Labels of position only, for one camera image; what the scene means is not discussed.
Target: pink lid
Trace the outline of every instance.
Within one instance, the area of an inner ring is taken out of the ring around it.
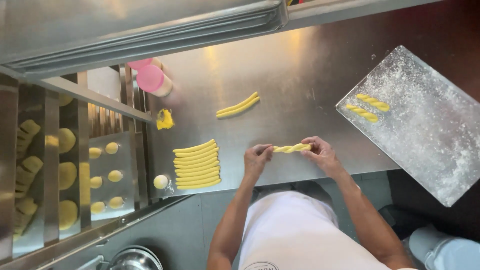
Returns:
[[[138,86],[145,92],[152,93],[157,91],[165,80],[163,71],[154,65],[148,65],[138,71]]]
[[[141,68],[150,65],[152,61],[153,58],[147,58],[143,60],[128,62],[128,66],[130,66],[134,70],[140,70]]]

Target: yellow dough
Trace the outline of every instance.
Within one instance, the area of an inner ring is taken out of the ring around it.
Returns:
[[[22,236],[37,209],[38,205],[32,198],[24,198],[15,203],[13,241],[17,241]]]
[[[368,121],[370,121],[372,123],[378,122],[378,117],[373,113],[369,113],[364,109],[361,109],[357,106],[353,106],[353,105],[350,105],[350,104],[347,104],[346,107],[347,107],[347,109],[349,109],[352,112],[358,114],[359,116],[365,117],[365,119],[367,119]]]
[[[117,143],[109,143],[107,144],[105,151],[111,155],[116,154],[119,151],[119,145]]]
[[[90,212],[92,214],[100,214],[101,212],[105,211],[105,203],[104,202],[96,202],[90,206]]]
[[[164,189],[168,185],[168,178],[164,175],[159,175],[153,180],[153,185],[157,189]]]
[[[202,167],[198,167],[198,168],[194,168],[194,169],[176,169],[175,170],[175,173],[191,173],[191,172],[200,172],[200,171],[205,171],[207,169],[210,169],[210,168],[213,168],[215,167],[216,165],[218,165],[220,163],[220,161],[215,161],[213,162],[212,164],[208,164],[208,165],[205,165],[205,166],[202,166]]]
[[[123,178],[123,174],[120,171],[111,171],[108,174],[108,179],[112,182],[118,182]]]
[[[206,142],[202,145],[190,147],[190,148],[184,148],[184,149],[175,149],[173,150],[174,153],[190,153],[190,152],[195,152],[198,150],[202,150],[203,148],[207,148],[215,143],[215,140],[211,139],[209,142]]]
[[[259,100],[260,100],[260,97],[256,97],[252,101],[250,101],[247,105],[245,105],[245,106],[243,106],[239,109],[236,109],[236,110],[231,110],[231,111],[227,111],[227,112],[224,112],[224,113],[221,113],[221,114],[217,114],[216,117],[217,118],[222,118],[222,117],[227,117],[227,116],[234,115],[234,114],[237,114],[237,113],[241,113],[242,111],[244,111],[244,110],[250,108],[251,106],[253,106]]]
[[[205,187],[209,187],[209,186],[216,185],[216,184],[220,183],[221,181],[222,181],[221,179],[218,179],[218,180],[216,180],[216,181],[213,181],[213,182],[210,182],[210,183],[206,183],[206,184],[179,185],[179,186],[177,186],[177,189],[197,189],[197,188],[205,188]]]
[[[73,97],[67,94],[59,94],[59,106],[67,106],[70,102],[73,101]]]
[[[92,147],[89,150],[90,159],[98,159],[102,155],[102,149]]]
[[[59,130],[59,153],[63,154],[70,151],[75,146],[76,141],[77,138],[70,129],[61,128]]]
[[[21,159],[25,156],[28,147],[32,143],[33,137],[40,131],[40,126],[33,120],[23,122],[17,128],[17,158]]]
[[[201,155],[203,153],[206,153],[208,151],[211,151],[212,149],[215,149],[216,148],[216,144],[212,144],[210,145],[209,147],[205,147],[201,150],[198,150],[198,151],[195,151],[195,152],[190,152],[190,153],[175,153],[175,156],[179,157],[179,158],[188,158],[188,157],[194,157],[194,156],[198,156],[198,155]]]
[[[177,165],[175,164],[175,168],[177,169],[195,169],[195,168],[200,168],[200,167],[203,167],[203,166],[206,166],[206,165],[210,165],[211,163],[215,162],[217,160],[217,157],[213,157],[207,161],[204,161],[204,162],[200,162],[200,163],[197,163],[197,164],[193,164],[193,165]]]
[[[203,170],[203,171],[198,171],[198,172],[188,172],[188,173],[178,172],[178,173],[177,173],[177,176],[178,176],[178,177],[200,176],[200,175],[204,175],[204,174],[211,173],[211,172],[215,172],[215,171],[219,171],[219,170],[220,170],[220,166],[216,166],[216,167],[213,167],[213,168],[210,168],[210,169],[206,169],[206,170]]]
[[[100,176],[95,176],[90,179],[91,188],[99,188],[103,185],[103,179]]]
[[[274,153],[293,153],[295,151],[298,151],[298,152],[301,152],[303,150],[311,150],[312,149],[312,146],[309,145],[309,144],[297,144],[297,145],[294,145],[294,146],[284,146],[284,147],[278,147],[278,146],[274,146],[273,147],[273,152]]]
[[[257,97],[258,97],[258,92],[255,92],[249,98],[240,102],[239,104],[237,104],[235,106],[232,106],[232,107],[228,107],[228,108],[223,109],[223,110],[219,110],[219,111],[216,112],[216,114],[219,115],[219,114],[226,113],[226,112],[229,112],[229,111],[238,110],[238,109],[244,107],[245,105],[247,105],[248,103],[250,103],[252,100],[254,100]]]
[[[211,183],[216,180],[220,179],[219,175],[208,177],[202,180],[196,180],[196,181],[188,181],[188,182],[176,182],[176,185],[197,185],[197,184],[206,184],[206,183]]]
[[[199,176],[180,177],[180,178],[176,178],[176,180],[177,180],[177,182],[196,181],[196,180],[203,180],[205,178],[209,178],[209,177],[216,176],[216,175],[219,175],[219,174],[220,174],[220,171],[214,171],[214,172],[210,172],[210,173],[199,175]]]
[[[78,207],[72,201],[61,201],[59,203],[59,228],[65,231],[72,227],[77,221]]]
[[[204,161],[207,161],[211,158],[218,157],[218,150],[220,148],[215,148],[212,149],[206,153],[203,153],[201,155],[195,156],[195,157],[188,157],[188,158],[175,158],[173,163],[178,164],[178,165],[193,165],[197,163],[201,163]]]
[[[35,157],[26,158],[21,166],[17,166],[15,178],[15,198],[26,196],[38,171],[43,167],[43,162]]]
[[[377,107],[377,109],[379,109],[381,111],[389,111],[390,110],[390,106],[388,104],[386,104],[385,102],[379,102],[378,99],[371,98],[368,95],[358,94],[357,98],[363,100],[364,102],[370,103],[370,105],[372,105],[374,107]]]
[[[172,114],[169,110],[163,109],[158,112],[156,117],[156,128],[160,129],[170,129],[175,126],[175,122],[173,122]]]
[[[108,206],[110,206],[110,208],[112,209],[118,209],[122,207],[123,204],[124,202],[122,197],[114,197],[110,200],[110,202],[108,203]]]
[[[77,179],[77,167],[71,162],[59,165],[59,190],[70,188]]]

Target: floor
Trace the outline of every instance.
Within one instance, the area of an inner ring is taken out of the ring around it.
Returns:
[[[355,182],[375,208],[392,203],[386,172],[353,175]],[[352,220],[341,193],[332,179],[317,180],[333,199],[340,229],[357,241]],[[196,195],[136,225],[130,231],[135,242],[156,246],[165,270],[205,269],[208,249],[235,191]],[[238,268],[238,258],[233,269]]]

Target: floured baking tray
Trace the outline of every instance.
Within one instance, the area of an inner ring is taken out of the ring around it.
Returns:
[[[357,98],[390,105],[383,112]],[[365,109],[372,123],[346,108]],[[480,178],[480,104],[403,46],[336,106],[373,143],[446,207]],[[361,159],[361,153],[352,153]]]
[[[108,154],[106,147],[109,143],[119,145],[116,154]],[[95,147],[102,150],[97,159],[90,159],[90,177],[99,176],[102,178],[102,186],[90,189],[91,204],[96,202],[105,203],[105,210],[99,214],[92,213],[92,221],[121,217],[135,211],[135,183],[132,174],[132,156],[130,150],[130,133],[122,132],[107,136],[90,139],[90,148]],[[108,179],[111,171],[120,171],[123,178],[118,182]],[[123,199],[123,206],[112,209],[108,204],[113,197],[120,196]]]

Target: person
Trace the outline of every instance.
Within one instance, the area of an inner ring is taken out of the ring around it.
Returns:
[[[254,186],[273,153],[272,145],[256,145],[245,152],[245,175],[215,230],[207,269],[231,269],[242,240],[240,270],[413,268],[397,235],[343,168],[332,147],[319,137],[302,143],[312,149],[301,154],[337,183],[361,245],[338,229],[328,200],[300,190],[262,198],[260,193],[249,207]]]

